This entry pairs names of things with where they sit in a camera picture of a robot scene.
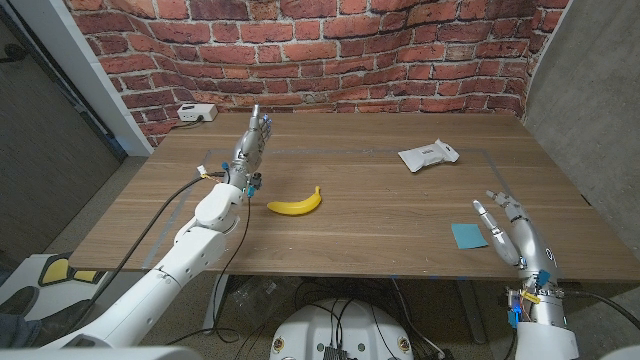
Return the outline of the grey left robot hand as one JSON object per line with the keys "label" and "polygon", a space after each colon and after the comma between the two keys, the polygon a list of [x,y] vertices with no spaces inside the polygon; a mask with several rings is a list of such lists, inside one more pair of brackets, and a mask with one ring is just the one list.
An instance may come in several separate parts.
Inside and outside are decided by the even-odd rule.
{"label": "grey left robot hand", "polygon": [[271,136],[271,119],[260,114],[260,105],[255,104],[249,119],[248,130],[235,145],[229,168],[229,184],[240,189],[246,187],[262,161],[265,145]]}

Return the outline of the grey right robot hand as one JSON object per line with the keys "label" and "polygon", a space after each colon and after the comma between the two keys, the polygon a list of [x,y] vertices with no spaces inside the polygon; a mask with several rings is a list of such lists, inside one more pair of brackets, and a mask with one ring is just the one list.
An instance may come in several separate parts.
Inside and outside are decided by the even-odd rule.
{"label": "grey right robot hand", "polygon": [[487,190],[486,194],[505,211],[512,225],[512,233],[508,234],[481,202],[472,201],[473,208],[489,230],[497,254],[508,265],[519,268],[520,278],[526,279],[543,271],[541,285],[556,284],[561,272],[554,253],[536,231],[524,207],[505,193]]}

